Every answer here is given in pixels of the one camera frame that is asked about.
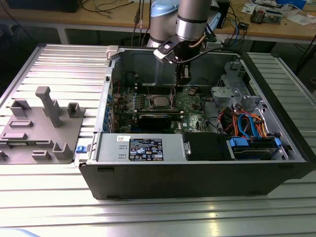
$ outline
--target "power supply label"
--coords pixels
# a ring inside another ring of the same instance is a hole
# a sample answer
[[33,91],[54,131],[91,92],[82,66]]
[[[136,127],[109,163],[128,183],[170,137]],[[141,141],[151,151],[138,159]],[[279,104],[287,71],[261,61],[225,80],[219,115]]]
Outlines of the power supply label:
[[130,161],[162,161],[163,150],[161,139],[130,139]]

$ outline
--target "blue plastic latch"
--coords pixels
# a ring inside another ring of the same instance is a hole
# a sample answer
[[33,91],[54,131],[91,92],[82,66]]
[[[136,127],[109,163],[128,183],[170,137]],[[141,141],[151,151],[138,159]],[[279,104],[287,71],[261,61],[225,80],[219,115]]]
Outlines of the blue plastic latch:
[[276,145],[277,145],[278,147],[280,147],[280,146],[282,145],[282,142],[281,142],[280,139],[278,139],[278,138],[275,139],[275,142],[276,142]]
[[229,143],[231,147],[249,146],[246,138],[233,137],[231,140],[229,140]]
[[168,15],[179,8],[180,0],[157,0],[152,4],[152,17]]
[[76,148],[76,153],[77,154],[83,154],[83,153],[87,153],[87,147],[84,146],[77,146]]

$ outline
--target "cable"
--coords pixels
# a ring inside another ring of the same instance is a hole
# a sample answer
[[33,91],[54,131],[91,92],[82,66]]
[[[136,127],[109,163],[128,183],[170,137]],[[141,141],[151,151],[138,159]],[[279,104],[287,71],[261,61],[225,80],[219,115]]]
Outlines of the cable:
[[196,42],[196,43],[193,44],[193,45],[189,45],[189,48],[195,48],[195,47],[199,46],[199,45],[203,42],[203,40],[205,40],[205,38],[206,38],[206,35],[202,36],[202,37],[199,39],[198,42]]
[[296,67],[296,71],[295,71],[295,74],[299,74],[300,71],[302,70],[302,68],[304,67],[304,64],[308,61],[308,57],[305,57],[305,55],[307,54],[308,50],[311,48],[311,46],[313,45],[313,42],[315,41],[316,39],[316,34],[312,40],[312,42],[310,43],[310,45],[308,46],[308,48],[306,49],[305,53],[303,54],[303,56],[301,57],[297,67]]
[[2,1],[0,0],[0,4],[3,7],[4,11],[8,14],[8,16],[15,21],[16,24],[18,24],[19,27],[21,27],[23,29],[23,31],[34,41],[35,44],[37,44],[38,42],[24,29],[24,27],[17,21],[15,20],[15,18],[7,11],[7,9],[4,7]]
[[233,53],[236,53],[236,54],[239,54],[241,55],[241,52],[239,52],[238,50],[234,50],[234,49],[230,49],[230,48],[212,48],[212,49],[209,49],[207,51],[204,51],[200,54],[198,54],[197,56],[195,57],[192,57],[188,60],[184,60],[184,61],[175,61],[174,63],[178,63],[178,64],[183,64],[183,63],[189,63],[197,58],[200,58],[201,56],[207,54],[207,53],[210,53],[210,52],[214,52],[214,51],[227,51],[227,52],[233,52]]
[[148,96],[150,97],[149,87],[148,87],[148,83],[147,83],[147,78],[146,77],[145,77],[145,82],[146,82],[146,87],[147,87],[147,91],[148,91]]
[[133,46],[133,39],[134,39],[134,34],[135,34],[135,30],[136,30],[136,27],[139,23],[139,19],[140,19],[140,3],[141,3],[142,0],[139,0],[138,2],[138,8],[136,10],[136,13],[135,13],[135,17],[134,17],[134,29],[133,29],[133,33],[132,33],[132,40],[131,40],[131,46]]
[[299,47],[298,47],[298,44],[294,44],[294,46],[297,48],[298,51],[302,52],[302,53],[305,53],[303,50],[301,50]]
[[241,119],[242,119],[244,116],[248,116],[248,117],[249,117],[250,126],[251,126],[251,130],[252,130],[253,135],[254,135],[255,137],[257,137],[257,138],[260,137],[260,135],[258,134],[258,132],[257,132],[257,130],[256,130],[256,128],[255,128],[255,124],[254,124],[254,122],[253,122],[253,120],[252,120],[252,116],[249,115],[249,114],[242,114],[242,115],[239,116],[239,118],[238,118],[238,128],[239,128],[240,132],[241,132],[243,135],[245,135],[248,139],[250,139],[249,135],[248,135],[247,133],[245,133],[245,132],[242,130],[242,127],[241,127]]
[[137,26],[137,24],[135,23],[134,29],[133,29],[133,33],[132,33],[131,46],[133,46],[133,39],[134,39],[134,34],[135,34],[136,26]]
[[117,90],[117,93],[115,94],[115,97],[118,95],[119,89],[120,89],[120,81],[118,80],[118,90]]
[[119,8],[119,7],[122,7],[122,6],[127,6],[127,5],[130,5],[130,4],[132,4],[132,3],[134,3],[134,1],[131,1],[131,2],[129,2],[129,3],[126,3],[126,4],[123,4],[123,5],[120,5],[120,6],[116,6],[116,7],[113,7],[113,8],[109,8],[109,9],[105,9],[105,10],[91,10],[91,9],[88,9],[88,8],[85,8],[84,7],[84,4],[86,3],[86,2],[88,2],[88,1],[90,1],[90,0],[85,0],[84,2],[82,2],[82,8],[84,9],[84,10],[86,10],[86,11],[90,11],[90,12],[105,12],[105,11],[111,11],[111,10],[114,10],[114,9],[117,9],[117,8]]
[[139,31],[139,39],[138,39],[138,46],[141,46],[141,38],[142,38],[142,28],[143,28],[143,19],[144,19],[144,3],[145,0],[142,1],[142,14],[141,14],[141,20],[140,20],[140,31]]
[[149,25],[148,25],[148,28],[147,28],[147,30],[146,30],[144,36],[143,36],[142,43],[141,43],[141,47],[143,47],[143,45],[144,45],[145,36],[146,36],[146,34],[148,33],[149,28],[150,28],[150,24],[151,24],[151,20],[152,20],[151,14],[152,14],[152,0],[149,0]]

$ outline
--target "workbench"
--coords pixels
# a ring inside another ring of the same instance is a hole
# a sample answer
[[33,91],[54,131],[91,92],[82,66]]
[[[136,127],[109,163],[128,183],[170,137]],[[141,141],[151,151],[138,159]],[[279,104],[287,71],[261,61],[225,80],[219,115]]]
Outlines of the workbench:
[[[241,13],[242,5],[247,3],[247,0],[232,0],[233,8],[236,15],[241,21],[250,24],[246,40],[260,40],[272,42],[290,42],[290,43],[310,43],[316,32],[316,25],[309,24],[301,26],[291,22],[285,18],[282,19],[280,25],[264,23],[261,25],[251,24],[250,15]],[[128,3],[128,0],[119,0],[116,3],[106,5],[108,8],[116,7],[121,4]],[[88,9],[94,10],[93,1],[88,1],[85,4]],[[56,28],[62,44],[69,44],[66,29],[81,29],[81,30],[96,30],[96,31],[119,31],[132,32],[134,27],[134,16],[138,4],[123,6],[111,11],[110,17],[100,15],[96,12],[89,12],[83,8],[78,9],[76,13],[64,13],[55,11],[41,10],[23,10],[23,9],[7,9],[10,14],[19,21],[22,25],[34,27],[51,27]],[[316,6],[306,5],[304,10],[316,11]],[[144,24],[143,28],[148,27],[149,4],[144,7]],[[0,23],[9,25],[15,22],[0,8]],[[222,29],[216,29],[215,34],[220,40],[226,39],[234,32],[229,21],[225,22]]]
[[[0,99],[0,130],[14,99],[42,107],[34,94],[51,88],[60,106],[86,108],[78,145],[91,143],[106,76],[106,46],[37,47]],[[267,196],[96,200],[77,162],[0,165],[0,227],[40,237],[315,236],[316,171]]]

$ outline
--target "wire bundle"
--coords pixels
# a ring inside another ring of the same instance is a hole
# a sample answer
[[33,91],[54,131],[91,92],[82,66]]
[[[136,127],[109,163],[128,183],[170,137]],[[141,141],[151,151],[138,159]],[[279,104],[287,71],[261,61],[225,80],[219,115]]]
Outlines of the wire bundle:
[[232,131],[235,137],[239,136],[239,133],[242,133],[244,136],[248,139],[250,139],[250,136],[246,133],[248,126],[246,126],[245,129],[242,129],[242,124],[241,121],[242,119],[244,120],[249,120],[252,134],[256,138],[262,138],[262,137],[268,137],[265,131],[265,126],[264,126],[264,120],[262,120],[259,116],[255,114],[250,114],[246,111],[236,111],[233,113],[232,120],[233,122],[225,129],[227,132],[230,127],[234,127],[234,130]]

